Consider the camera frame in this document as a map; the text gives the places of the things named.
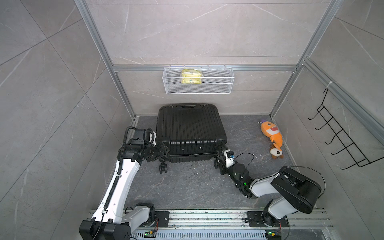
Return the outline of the black hard-shell suitcase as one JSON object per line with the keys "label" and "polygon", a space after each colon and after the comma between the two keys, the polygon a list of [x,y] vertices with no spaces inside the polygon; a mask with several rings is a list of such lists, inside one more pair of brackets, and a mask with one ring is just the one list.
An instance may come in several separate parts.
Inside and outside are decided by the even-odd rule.
{"label": "black hard-shell suitcase", "polygon": [[167,173],[170,163],[206,161],[222,156],[227,135],[213,104],[174,104],[159,109],[156,144],[163,147],[159,172]]}

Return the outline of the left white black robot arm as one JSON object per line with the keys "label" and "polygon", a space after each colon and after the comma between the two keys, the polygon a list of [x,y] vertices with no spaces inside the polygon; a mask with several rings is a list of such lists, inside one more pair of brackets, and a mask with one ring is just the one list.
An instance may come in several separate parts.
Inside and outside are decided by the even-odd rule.
{"label": "left white black robot arm", "polygon": [[152,162],[169,149],[156,144],[156,133],[148,129],[128,127],[117,156],[116,168],[107,191],[90,220],[83,220],[79,233],[84,240],[129,240],[140,226],[159,229],[153,204],[138,203],[123,220],[129,190],[143,161]]}

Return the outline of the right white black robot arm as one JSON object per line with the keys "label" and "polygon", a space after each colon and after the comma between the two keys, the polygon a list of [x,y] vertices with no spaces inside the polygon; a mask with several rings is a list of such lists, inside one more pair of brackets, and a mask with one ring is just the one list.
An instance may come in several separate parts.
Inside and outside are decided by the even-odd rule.
{"label": "right white black robot arm", "polygon": [[317,200],[325,191],[316,181],[289,166],[281,167],[268,177],[253,179],[247,167],[238,163],[230,150],[216,157],[214,167],[220,170],[221,175],[228,175],[235,187],[248,199],[270,194],[281,195],[269,201],[261,214],[255,217],[267,227],[280,227],[288,214],[312,213]]}

